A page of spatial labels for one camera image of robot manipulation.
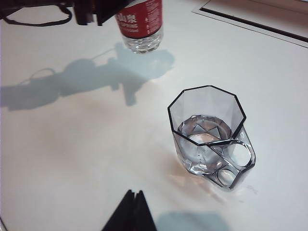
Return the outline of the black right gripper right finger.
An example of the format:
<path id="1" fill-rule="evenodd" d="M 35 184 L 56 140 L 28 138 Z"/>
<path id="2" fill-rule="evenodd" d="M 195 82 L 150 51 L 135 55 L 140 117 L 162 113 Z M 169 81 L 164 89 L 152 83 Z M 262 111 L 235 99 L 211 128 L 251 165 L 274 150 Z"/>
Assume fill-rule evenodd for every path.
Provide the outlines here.
<path id="1" fill-rule="evenodd" d="M 143 191 L 139 191 L 135 198 L 135 230 L 136 231 L 156 230 L 156 226 Z"/>

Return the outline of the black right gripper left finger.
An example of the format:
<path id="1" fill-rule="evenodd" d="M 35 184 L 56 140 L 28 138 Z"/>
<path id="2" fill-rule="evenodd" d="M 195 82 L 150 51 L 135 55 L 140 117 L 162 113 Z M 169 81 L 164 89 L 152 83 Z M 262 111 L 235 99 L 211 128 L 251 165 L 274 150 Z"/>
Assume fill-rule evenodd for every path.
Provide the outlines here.
<path id="1" fill-rule="evenodd" d="M 128 190 L 103 227 L 103 231 L 136 231 L 134 217 L 135 193 Z"/>

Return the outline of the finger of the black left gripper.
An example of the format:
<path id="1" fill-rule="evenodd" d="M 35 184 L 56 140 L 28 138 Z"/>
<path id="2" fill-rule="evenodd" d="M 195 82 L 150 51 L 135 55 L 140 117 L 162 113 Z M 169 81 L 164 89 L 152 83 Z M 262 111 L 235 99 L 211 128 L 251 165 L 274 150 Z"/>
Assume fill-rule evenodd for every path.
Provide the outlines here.
<path id="1" fill-rule="evenodd" d="M 95 12 L 97 25 L 102 26 L 103 23 L 132 2 L 133 0 L 96 0 Z"/>

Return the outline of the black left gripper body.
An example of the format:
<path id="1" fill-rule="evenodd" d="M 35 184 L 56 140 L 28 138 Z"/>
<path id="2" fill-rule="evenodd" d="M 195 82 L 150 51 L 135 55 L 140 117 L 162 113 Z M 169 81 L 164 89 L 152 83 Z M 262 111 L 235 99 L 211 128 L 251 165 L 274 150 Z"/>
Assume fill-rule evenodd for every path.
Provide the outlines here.
<path id="1" fill-rule="evenodd" d="M 94 0 L 74 0 L 74 14 L 78 25 L 87 26 L 94 21 Z"/>

